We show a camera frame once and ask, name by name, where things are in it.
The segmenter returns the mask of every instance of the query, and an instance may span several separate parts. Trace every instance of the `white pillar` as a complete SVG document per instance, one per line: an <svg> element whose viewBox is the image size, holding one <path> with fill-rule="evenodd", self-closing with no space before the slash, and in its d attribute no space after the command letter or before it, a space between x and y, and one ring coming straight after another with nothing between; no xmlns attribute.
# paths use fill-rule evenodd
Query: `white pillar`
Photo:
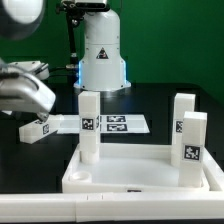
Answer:
<svg viewBox="0 0 224 224"><path fill-rule="evenodd" d="M78 99L81 161L95 164L100 157L100 93L84 91Z"/></svg>
<svg viewBox="0 0 224 224"><path fill-rule="evenodd" d="M207 114L186 112L183 123L179 187L201 187Z"/></svg>
<svg viewBox="0 0 224 224"><path fill-rule="evenodd" d="M194 111L195 95L177 93L174 100L171 165L179 167L182 149L182 128L185 111Z"/></svg>

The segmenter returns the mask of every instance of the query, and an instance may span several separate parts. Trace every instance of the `green backdrop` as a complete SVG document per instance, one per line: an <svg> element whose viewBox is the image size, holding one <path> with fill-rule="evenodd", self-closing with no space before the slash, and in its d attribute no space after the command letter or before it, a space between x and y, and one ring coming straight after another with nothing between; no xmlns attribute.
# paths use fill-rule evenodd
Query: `green backdrop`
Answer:
<svg viewBox="0 0 224 224"><path fill-rule="evenodd" d="M69 63L65 15L55 14L58 2L47 1L44 21L28 39L0 39L5 61ZM121 55L131 82L194 83L224 105L224 0L111 0L111 5L121 18ZM75 31L79 55L82 31Z"/></svg>

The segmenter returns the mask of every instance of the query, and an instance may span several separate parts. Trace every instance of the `black tabletop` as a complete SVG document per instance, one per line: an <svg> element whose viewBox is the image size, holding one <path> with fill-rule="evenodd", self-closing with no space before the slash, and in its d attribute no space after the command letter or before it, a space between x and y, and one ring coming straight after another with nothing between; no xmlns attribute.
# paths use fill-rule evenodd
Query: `black tabletop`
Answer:
<svg viewBox="0 0 224 224"><path fill-rule="evenodd" d="M57 97L52 114L78 114L78 96L71 85L51 84L49 87ZM102 134L101 141L171 144L173 103L177 93L196 94L196 111L208 113L205 146L223 169L224 108L192 84L132 84L127 95L102 98L101 114L144 114L150 133ZM21 143L18 128L35 119L36 115L30 113L11 116L0 113L1 194L62 192L61 179L78 144L78 134L53 133L34 144Z"/></svg>

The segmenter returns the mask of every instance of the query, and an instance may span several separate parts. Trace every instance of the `blue light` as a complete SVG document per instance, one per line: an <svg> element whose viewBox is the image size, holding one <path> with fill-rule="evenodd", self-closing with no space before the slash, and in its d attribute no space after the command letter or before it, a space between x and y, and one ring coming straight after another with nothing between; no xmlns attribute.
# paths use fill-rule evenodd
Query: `blue light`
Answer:
<svg viewBox="0 0 224 224"><path fill-rule="evenodd" d="M79 62L79 85L81 85L82 82L82 62Z"/></svg>
<svg viewBox="0 0 224 224"><path fill-rule="evenodd" d="M124 81L125 84L127 84L127 65L126 65L126 61L124 61Z"/></svg>

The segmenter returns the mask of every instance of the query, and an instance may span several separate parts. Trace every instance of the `metal robot arm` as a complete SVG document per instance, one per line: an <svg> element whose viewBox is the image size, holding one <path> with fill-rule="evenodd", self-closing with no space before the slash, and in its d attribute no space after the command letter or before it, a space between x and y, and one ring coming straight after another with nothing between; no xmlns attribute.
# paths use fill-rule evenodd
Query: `metal robot arm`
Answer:
<svg viewBox="0 0 224 224"><path fill-rule="evenodd" d="M44 5L45 0L0 1L0 35L12 40L31 35L41 22ZM55 94L40 80L0 60L0 110L33 112L46 121L54 101Z"/></svg>

